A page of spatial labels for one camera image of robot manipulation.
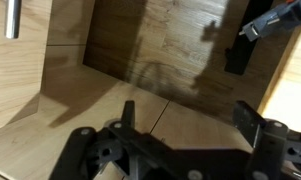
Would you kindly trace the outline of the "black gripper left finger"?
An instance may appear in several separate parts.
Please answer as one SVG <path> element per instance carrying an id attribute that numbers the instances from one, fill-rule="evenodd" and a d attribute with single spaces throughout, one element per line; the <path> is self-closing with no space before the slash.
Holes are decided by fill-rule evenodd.
<path id="1" fill-rule="evenodd" d="M 134 124 L 135 103 L 127 101 L 121 118 L 101 130 L 73 130 L 48 180 L 93 180 L 109 162 L 131 180 L 207 180 L 182 152 L 136 131 Z"/>

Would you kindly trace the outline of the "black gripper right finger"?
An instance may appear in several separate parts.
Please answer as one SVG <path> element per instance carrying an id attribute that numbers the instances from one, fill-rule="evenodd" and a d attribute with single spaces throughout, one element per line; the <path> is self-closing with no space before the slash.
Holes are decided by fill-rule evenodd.
<path id="1" fill-rule="evenodd" d="M 245 101 L 234 105 L 233 123 L 253 148 L 248 180 L 301 180 L 301 132 L 276 120 L 266 120 Z"/>

